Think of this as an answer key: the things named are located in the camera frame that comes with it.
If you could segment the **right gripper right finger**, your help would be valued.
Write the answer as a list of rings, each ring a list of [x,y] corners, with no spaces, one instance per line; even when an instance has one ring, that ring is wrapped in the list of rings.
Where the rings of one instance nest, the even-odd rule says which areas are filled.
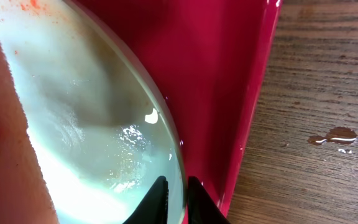
[[[194,176],[188,178],[188,223],[230,224]]]

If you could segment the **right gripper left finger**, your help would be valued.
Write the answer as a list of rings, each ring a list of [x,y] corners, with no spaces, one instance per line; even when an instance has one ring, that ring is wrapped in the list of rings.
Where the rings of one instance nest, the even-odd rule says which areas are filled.
[[[168,181],[159,176],[124,224],[167,224]]]

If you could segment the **green and orange sponge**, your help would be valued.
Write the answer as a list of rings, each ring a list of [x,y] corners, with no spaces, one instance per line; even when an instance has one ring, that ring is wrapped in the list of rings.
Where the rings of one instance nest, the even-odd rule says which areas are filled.
[[[57,223],[0,44],[0,223]]]

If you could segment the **light blue plate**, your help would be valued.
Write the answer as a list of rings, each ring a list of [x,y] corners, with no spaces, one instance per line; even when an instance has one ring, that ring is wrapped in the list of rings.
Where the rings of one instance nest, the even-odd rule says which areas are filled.
[[[78,1],[0,1],[0,43],[60,223],[124,223],[160,176],[185,216],[174,122],[131,49]]]

